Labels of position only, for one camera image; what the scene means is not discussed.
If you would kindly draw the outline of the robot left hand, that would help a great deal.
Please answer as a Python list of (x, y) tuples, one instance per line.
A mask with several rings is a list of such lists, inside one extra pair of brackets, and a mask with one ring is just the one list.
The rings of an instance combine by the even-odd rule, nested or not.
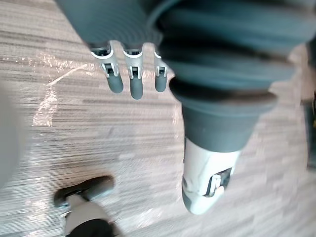
[(184, 121), (182, 198), (195, 215), (224, 193), (269, 91), (291, 77), (288, 55), (316, 34), (313, 0), (59, 0), (99, 62), (109, 88), (123, 90), (112, 46), (122, 46), (130, 93), (143, 95), (143, 45), (154, 45), (155, 88), (169, 88)]

